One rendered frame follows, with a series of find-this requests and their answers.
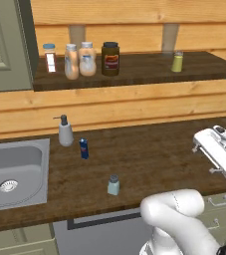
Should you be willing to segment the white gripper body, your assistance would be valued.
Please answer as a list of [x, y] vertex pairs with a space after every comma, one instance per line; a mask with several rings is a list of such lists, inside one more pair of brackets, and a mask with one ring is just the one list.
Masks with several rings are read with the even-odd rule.
[[226, 129], [224, 127], [206, 128], [197, 132], [193, 137], [195, 145], [213, 163], [214, 168], [223, 170], [226, 178]]

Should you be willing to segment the yellow-green shaker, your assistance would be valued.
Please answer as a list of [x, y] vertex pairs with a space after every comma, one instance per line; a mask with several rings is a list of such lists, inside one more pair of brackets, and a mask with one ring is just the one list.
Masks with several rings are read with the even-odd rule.
[[177, 51], [174, 53], [171, 71], [174, 73], [180, 73], [183, 65], [183, 52]]

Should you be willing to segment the pale blue shaker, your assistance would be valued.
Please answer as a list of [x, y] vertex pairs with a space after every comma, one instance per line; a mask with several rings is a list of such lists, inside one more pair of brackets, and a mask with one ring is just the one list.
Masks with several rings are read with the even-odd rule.
[[116, 174], [112, 174], [108, 184], [108, 194], [118, 195], [119, 194], [119, 180]]

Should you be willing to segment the dark wood cabinet shelf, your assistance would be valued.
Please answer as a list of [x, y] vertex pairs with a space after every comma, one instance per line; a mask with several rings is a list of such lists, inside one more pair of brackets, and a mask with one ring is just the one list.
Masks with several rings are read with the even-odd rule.
[[92, 77], [69, 80], [65, 75], [65, 58], [58, 57], [56, 73], [48, 73], [44, 59], [34, 80], [34, 91], [57, 91], [105, 88], [145, 84], [177, 83], [226, 79], [226, 60], [207, 52], [185, 52], [180, 73], [171, 71], [173, 58], [165, 54], [127, 54], [119, 57], [119, 74], [102, 74], [102, 57], [97, 56], [97, 72]]

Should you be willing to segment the blue condiment bottle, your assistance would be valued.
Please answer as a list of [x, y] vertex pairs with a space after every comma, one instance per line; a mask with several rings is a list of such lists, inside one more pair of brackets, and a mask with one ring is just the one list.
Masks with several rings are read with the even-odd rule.
[[81, 138], [79, 140], [80, 150], [81, 150], [81, 157], [83, 159], [89, 158], [89, 148], [88, 148], [88, 140], [86, 138]]

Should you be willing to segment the peach condiment bottle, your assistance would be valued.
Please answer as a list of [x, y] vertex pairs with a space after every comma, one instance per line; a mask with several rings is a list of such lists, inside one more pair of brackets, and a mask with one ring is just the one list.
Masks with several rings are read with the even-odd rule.
[[76, 80], [79, 77], [79, 59], [76, 44], [66, 45], [65, 75], [69, 80]]
[[93, 76], [97, 71], [96, 51], [92, 42], [82, 42], [79, 50], [80, 73], [83, 76]]

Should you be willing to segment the blue-capped spice bottle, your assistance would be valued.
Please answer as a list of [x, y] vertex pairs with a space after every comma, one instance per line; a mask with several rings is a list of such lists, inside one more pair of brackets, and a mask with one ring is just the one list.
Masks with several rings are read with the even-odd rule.
[[56, 51], [55, 45], [52, 43], [46, 43], [43, 45], [43, 49], [45, 52], [45, 59], [47, 64], [47, 71], [49, 73], [56, 72]]

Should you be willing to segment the grey-green cabinet door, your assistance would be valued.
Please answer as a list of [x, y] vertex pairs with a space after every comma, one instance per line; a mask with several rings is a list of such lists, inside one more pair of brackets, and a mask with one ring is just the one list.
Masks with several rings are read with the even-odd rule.
[[0, 0], [0, 92], [32, 90], [38, 62], [31, 0]]

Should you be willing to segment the dark brown sauce jar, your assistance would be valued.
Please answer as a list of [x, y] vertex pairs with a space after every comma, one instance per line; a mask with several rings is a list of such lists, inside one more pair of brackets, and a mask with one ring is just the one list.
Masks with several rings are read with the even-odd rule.
[[102, 46], [102, 74], [117, 76], [119, 73], [119, 46], [117, 42], [104, 42]]

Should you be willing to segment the grey dishwasher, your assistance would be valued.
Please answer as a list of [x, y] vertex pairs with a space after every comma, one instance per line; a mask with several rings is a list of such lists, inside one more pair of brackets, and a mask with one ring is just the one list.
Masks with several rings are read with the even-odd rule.
[[[75, 223], [136, 213], [129, 209], [73, 218]], [[141, 217], [68, 230], [67, 220], [53, 223], [60, 255], [138, 255], [151, 236], [151, 228]]]

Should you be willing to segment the grey soap dispenser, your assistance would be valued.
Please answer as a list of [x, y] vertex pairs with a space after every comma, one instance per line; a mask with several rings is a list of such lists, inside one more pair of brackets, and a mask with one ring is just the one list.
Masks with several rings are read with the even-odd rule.
[[74, 135], [71, 124], [66, 115], [60, 115], [59, 119], [59, 143], [62, 146], [71, 146], [74, 142]]

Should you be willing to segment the grey steel sink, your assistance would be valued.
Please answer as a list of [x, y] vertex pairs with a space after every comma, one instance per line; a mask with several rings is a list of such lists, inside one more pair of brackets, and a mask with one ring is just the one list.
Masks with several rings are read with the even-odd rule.
[[0, 143], [0, 210], [47, 202], [50, 140]]

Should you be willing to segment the grey-green base cupboard door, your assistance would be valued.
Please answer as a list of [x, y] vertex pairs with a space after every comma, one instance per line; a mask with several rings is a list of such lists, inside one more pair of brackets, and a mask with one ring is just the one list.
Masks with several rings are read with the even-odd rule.
[[0, 255], [60, 255], [53, 224], [0, 231]]

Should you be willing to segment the grey shelf bracket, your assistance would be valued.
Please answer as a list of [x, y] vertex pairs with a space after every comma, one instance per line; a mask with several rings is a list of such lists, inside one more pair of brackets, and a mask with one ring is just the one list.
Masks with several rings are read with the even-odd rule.
[[82, 43], [86, 41], [86, 26], [85, 25], [70, 25], [69, 37], [70, 37], [70, 43], [75, 44], [77, 46], [77, 49], [80, 49]]
[[178, 29], [178, 24], [167, 23], [163, 25], [161, 46], [161, 51], [163, 54], [172, 54], [174, 52]]

